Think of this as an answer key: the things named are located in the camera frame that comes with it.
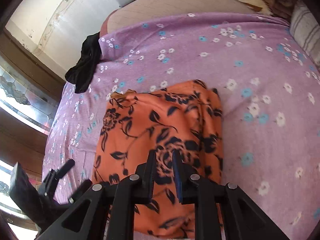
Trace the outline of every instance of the silver screw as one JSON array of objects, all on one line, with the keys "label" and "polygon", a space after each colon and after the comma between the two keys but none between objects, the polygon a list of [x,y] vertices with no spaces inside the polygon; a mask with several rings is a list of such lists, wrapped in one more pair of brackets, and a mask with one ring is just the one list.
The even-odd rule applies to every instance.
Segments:
[{"label": "silver screw", "polygon": [[237,184],[234,184],[234,183],[228,183],[228,188],[229,189],[236,189],[238,187],[238,185]]},{"label": "silver screw", "polygon": [[199,175],[199,174],[192,174],[192,175],[190,176],[190,179],[192,179],[192,180],[199,180],[199,179],[200,179],[200,175]]},{"label": "silver screw", "polygon": [[138,180],[139,178],[140,178],[140,177],[139,177],[138,174],[132,174],[132,175],[130,176],[130,180],[133,180],[133,181]]},{"label": "silver screw", "polygon": [[95,184],[92,186],[92,190],[93,191],[99,191],[102,189],[102,185],[101,184]]}]

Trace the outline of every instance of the bed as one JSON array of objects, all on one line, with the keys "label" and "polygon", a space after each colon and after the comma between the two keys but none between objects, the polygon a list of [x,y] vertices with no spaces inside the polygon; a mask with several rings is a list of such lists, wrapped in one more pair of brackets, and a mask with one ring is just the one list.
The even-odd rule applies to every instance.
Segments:
[{"label": "bed", "polygon": [[91,178],[113,92],[200,79],[223,106],[223,184],[238,184],[290,239],[305,240],[320,219],[320,75],[289,31],[279,18],[190,11],[100,37],[88,90],[65,85],[48,137],[43,177],[76,161],[57,200]]}]

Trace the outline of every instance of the striped fabric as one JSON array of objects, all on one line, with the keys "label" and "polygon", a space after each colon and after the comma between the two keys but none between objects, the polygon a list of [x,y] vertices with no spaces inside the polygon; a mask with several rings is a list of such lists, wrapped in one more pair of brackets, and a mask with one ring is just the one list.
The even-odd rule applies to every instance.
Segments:
[{"label": "striped fabric", "polygon": [[290,34],[320,70],[320,26],[301,0],[292,14]]}]

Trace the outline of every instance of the orange garment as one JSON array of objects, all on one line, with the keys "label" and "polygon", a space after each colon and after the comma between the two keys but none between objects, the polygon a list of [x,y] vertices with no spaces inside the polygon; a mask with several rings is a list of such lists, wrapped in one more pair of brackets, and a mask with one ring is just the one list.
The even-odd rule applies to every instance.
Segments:
[{"label": "orange garment", "polygon": [[162,238],[194,238],[194,205],[181,205],[172,152],[217,183],[222,171],[221,103],[199,80],[153,93],[113,94],[97,145],[93,183],[116,184],[156,153],[152,202],[135,207],[134,230]]}]

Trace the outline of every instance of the white flower print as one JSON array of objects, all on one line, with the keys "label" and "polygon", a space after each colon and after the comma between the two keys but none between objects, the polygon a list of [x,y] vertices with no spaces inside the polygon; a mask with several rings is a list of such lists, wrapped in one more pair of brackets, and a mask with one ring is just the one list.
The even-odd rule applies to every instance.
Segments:
[{"label": "white flower print", "polygon": [[234,79],[229,78],[226,88],[233,91],[237,87],[237,82]]},{"label": "white flower print", "polygon": [[167,83],[167,81],[165,81],[165,80],[162,81],[161,84],[160,84],[160,87],[161,87],[161,88],[166,88],[167,86],[168,86],[168,83]]},{"label": "white flower print", "polygon": [[315,104],[315,98],[313,97],[313,95],[311,93],[308,93],[308,98],[309,98],[310,102],[314,105]]},{"label": "white flower print", "polygon": [[163,60],[165,58],[165,55],[164,54],[160,54],[159,56],[158,56],[158,59],[159,60]]},{"label": "white flower print", "polygon": [[300,211],[300,212],[298,212],[298,214],[297,214],[297,216],[294,218],[294,220],[292,221],[292,222],[290,222],[290,225],[296,225],[298,222],[299,222],[299,220],[300,220],[300,218],[301,218],[301,215],[302,215],[302,212]]},{"label": "white flower print", "polygon": [[272,52],[272,51],[273,51],[273,48],[271,48],[271,47],[269,47],[269,46],[266,46],[266,50]]},{"label": "white flower print", "polygon": [[287,92],[289,92],[290,94],[292,94],[292,86],[290,86],[288,83],[284,83],[285,90],[287,90]]},{"label": "white flower print", "polygon": [[111,89],[112,92],[115,92],[117,90],[118,86],[114,85],[113,88]]},{"label": "white flower print", "polygon": [[248,106],[249,113],[252,114],[253,117],[257,117],[260,112],[260,108],[257,103],[251,103]]},{"label": "white flower print", "polygon": [[303,174],[303,169],[301,167],[297,168],[296,173],[295,173],[295,177],[297,179],[301,179],[302,174]]},{"label": "white flower print", "polygon": [[259,78],[252,78],[252,79],[250,80],[250,83],[251,83],[252,85],[258,86],[258,85],[260,84],[260,80],[259,80]]},{"label": "white flower print", "polygon": [[251,38],[253,38],[254,40],[256,40],[257,39],[257,35],[255,34],[255,33],[250,33],[250,35],[249,35]]},{"label": "white flower print", "polygon": [[259,97],[258,96],[254,96],[251,98],[251,101],[254,103],[258,103],[259,102]]},{"label": "white flower print", "polygon": [[270,185],[267,181],[263,181],[260,184],[260,187],[258,188],[258,194],[261,196],[264,196],[266,194],[268,194],[270,189]]},{"label": "white flower print", "polygon": [[208,56],[208,55],[209,55],[209,53],[207,53],[207,52],[201,52],[201,53],[200,53],[200,56],[201,56],[201,57],[206,57],[206,56]]},{"label": "white flower print", "polygon": [[171,67],[171,68],[169,68],[169,69],[167,70],[167,74],[171,74],[171,73],[173,73],[173,67]]},{"label": "white flower print", "polygon": [[285,125],[284,113],[278,112],[278,115],[276,117],[276,123],[279,127],[283,127]]},{"label": "white flower print", "polygon": [[150,92],[154,92],[154,91],[156,91],[156,89],[157,89],[156,86],[151,86],[149,90],[150,90]]},{"label": "white flower print", "polygon": [[271,103],[271,98],[270,98],[270,96],[264,95],[264,96],[262,97],[262,100],[263,100],[263,102],[264,102],[265,104],[270,104],[270,103]]},{"label": "white flower print", "polygon": [[228,32],[226,29],[220,29],[220,34],[224,35],[224,36],[227,36],[228,35]]}]

